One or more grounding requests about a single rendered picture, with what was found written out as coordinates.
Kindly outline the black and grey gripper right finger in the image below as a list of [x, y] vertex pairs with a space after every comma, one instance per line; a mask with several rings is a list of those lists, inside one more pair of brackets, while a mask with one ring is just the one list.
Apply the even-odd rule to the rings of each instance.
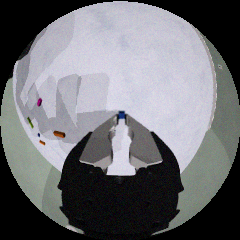
[[[128, 124], [129, 123], [129, 124]], [[125, 125], [131, 139], [129, 147], [129, 163], [135, 167], [147, 169], [147, 174], [157, 174], [171, 180], [178, 193], [184, 190], [180, 178], [178, 161], [171, 149], [153, 132], [125, 114]]]

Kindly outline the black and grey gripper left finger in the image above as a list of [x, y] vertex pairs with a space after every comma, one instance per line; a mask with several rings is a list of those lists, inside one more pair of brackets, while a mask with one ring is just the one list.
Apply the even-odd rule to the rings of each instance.
[[108, 166], [113, 163], [111, 143], [118, 123], [119, 114], [115, 114], [74, 146], [63, 164], [58, 189], [62, 190], [65, 183], [78, 174], [94, 173], [94, 167], [101, 167], [107, 175]]

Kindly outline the small magenta rod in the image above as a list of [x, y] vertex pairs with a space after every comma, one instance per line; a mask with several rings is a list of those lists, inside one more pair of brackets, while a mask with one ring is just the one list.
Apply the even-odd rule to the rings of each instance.
[[38, 107], [41, 106], [41, 103], [42, 103], [42, 99], [40, 98], [38, 99], [38, 102], [37, 102]]

